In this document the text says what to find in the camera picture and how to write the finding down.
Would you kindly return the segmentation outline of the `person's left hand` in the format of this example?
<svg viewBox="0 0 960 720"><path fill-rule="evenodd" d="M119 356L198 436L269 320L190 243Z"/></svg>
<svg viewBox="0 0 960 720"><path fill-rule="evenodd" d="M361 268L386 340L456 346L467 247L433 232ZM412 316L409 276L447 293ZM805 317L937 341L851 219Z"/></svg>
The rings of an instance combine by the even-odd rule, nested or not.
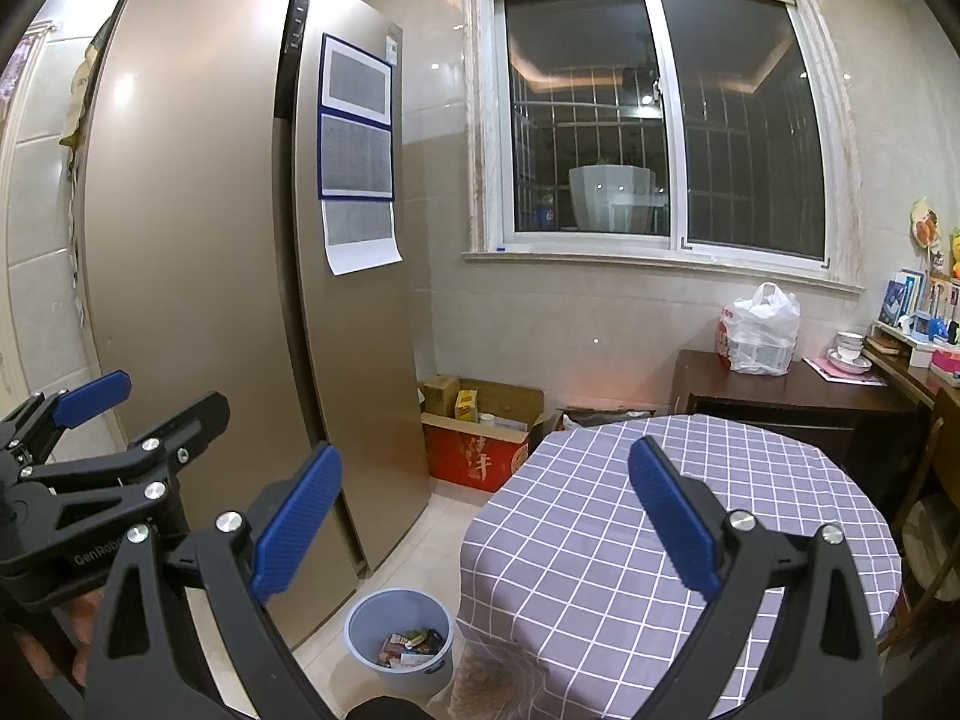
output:
<svg viewBox="0 0 960 720"><path fill-rule="evenodd" d="M60 606L59 611L53 615L55 629L59 634L65 632L62 622L67 621L70 628L70 632L67 634L67 639L70 640L70 647L68 647L71 653L70 670L65 670L64 667L57 665L50 656L50 652L44 647L43 642L37 640L31 632L26 631L23 626L14 626L14 642L20 647L21 653L31 665L32 671L43 681L50 681L55 676L70 674L70 681L75 686L78 686L78 688L86 686L94 624L96 624L96 617L98 617L103 596L104 592L101 589L77 596L73 600L65 601Z"/></svg>

